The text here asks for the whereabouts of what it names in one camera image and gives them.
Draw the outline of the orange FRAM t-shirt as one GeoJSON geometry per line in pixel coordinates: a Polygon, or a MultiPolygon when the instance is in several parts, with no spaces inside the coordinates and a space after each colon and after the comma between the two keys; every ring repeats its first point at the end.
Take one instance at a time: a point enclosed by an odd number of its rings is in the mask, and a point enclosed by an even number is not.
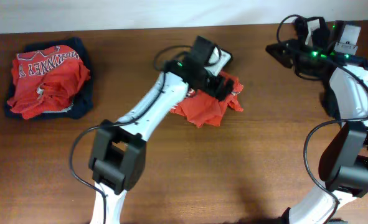
{"type": "Polygon", "coordinates": [[[189,95],[174,105],[170,112],[185,117],[198,128],[204,124],[220,126],[227,108],[242,112],[238,94],[243,90],[243,85],[239,78],[227,72],[220,72],[219,76],[234,81],[233,91],[224,100],[219,101],[201,90],[190,90],[189,95]]]}

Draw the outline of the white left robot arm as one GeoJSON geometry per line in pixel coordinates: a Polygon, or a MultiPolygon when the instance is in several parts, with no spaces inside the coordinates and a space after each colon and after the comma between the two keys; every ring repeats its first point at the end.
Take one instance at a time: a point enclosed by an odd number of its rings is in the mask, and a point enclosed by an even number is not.
{"type": "Polygon", "coordinates": [[[202,90],[217,100],[232,91],[233,82],[219,73],[230,63],[210,66],[192,60],[172,60],[160,71],[152,89],[117,121],[97,127],[88,168],[96,191],[91,223],[119,223],[124,200],[141,177],[146,144],[170,109],[187,97],[189,89],[202,90]]]}

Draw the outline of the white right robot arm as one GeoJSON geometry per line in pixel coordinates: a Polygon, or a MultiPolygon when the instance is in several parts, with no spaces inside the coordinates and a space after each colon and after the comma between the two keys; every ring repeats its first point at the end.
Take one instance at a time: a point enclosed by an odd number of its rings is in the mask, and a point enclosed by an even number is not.
{"type": "Polygon", "coordinates": [[[332,223],[344,205],[368,194],[368,64],[337,47],[311,47],[299,40],[267,45],[266,51],[297,75],[324,84],[323,107],[332,120],[313,128],[303,146],[306,171],[314,187],[304,199],[285,210],[282,223],[332,223]],[[308,145],[321,128],[340,127],[321,155],[318,175],[308,163],[308,145]]]}

